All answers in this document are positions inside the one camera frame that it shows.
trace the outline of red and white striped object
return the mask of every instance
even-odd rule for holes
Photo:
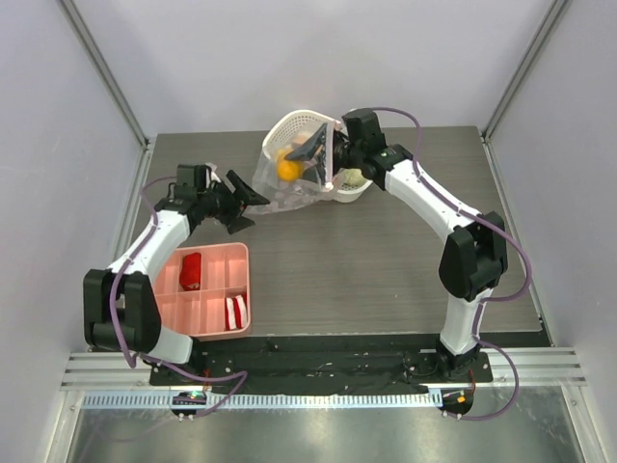
[[[228,297],[226,299],[226,331],[239,330],[249,323],[249,313],[247,311],[246,295]]]

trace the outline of white plastic basket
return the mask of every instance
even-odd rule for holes
[[[334,121],[334,119],[308,109],[292,111],[282,118],[274,127],[272,127],[272,130],[268,132],[268,135],[266,135],[266,138],[263,139],[263,143],[261,145],[262,151],[269,159],[273,159],[274,153],[291,142],[298,130],[300,130],[306,123],[329,123],[331,121]],[[372,181],[367,180],[361,186],[343,184],[342,187],[335,191],[334,200],[339,203],[351,203],[359,198],[366,188],[371,185],[371,183]]]

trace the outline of yellow fruit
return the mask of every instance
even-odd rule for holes
[[[280,159],[277,163],[277,174],[282,181],[295,181],[302,176],[302,162]]]

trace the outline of dark wood grain surface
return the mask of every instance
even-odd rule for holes
[[[412,150],[411,129],[386,130],[389,143]],[[465,203],[503,215],[476,127],[425,129],[422,166]],[[178,163],[211,162],[219,175],[235,170],[251,182],[265,132],[159,135],[148,180],[175,174]],[[164,184],[151,188],[154,200]],[[228,236],[204,223],[184,246],[241,241],[250,249],[254,335],[438,333],[446,292],[438,277],[443,245],[403,203],[371,186],[356,202],[322,202],[301,210],[253,217],[257,226]],[[148,221],[141,208],[134,237]],[[496,294],[523,281],[508,250],[510,270]],[[529,296],[492,304],[482,331],[537,331]]]

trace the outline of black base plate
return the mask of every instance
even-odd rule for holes
[[[423,394],[435,383],[469,382],[445,379],[437,370],[434,353],[419,353],[432,347],[414,335],[314,336],[245,338],[201,342],[203,359],[193,362],[195,374],[227,376],[246,370],[248,379],[240,394],[255,395],[399,395]],[[493,381],[488,356],[481,352],[471,366],[477,383]],[[198,384],[160,368],[150,377],[152,386]],[[233,383],[213,385],[226,393]]]

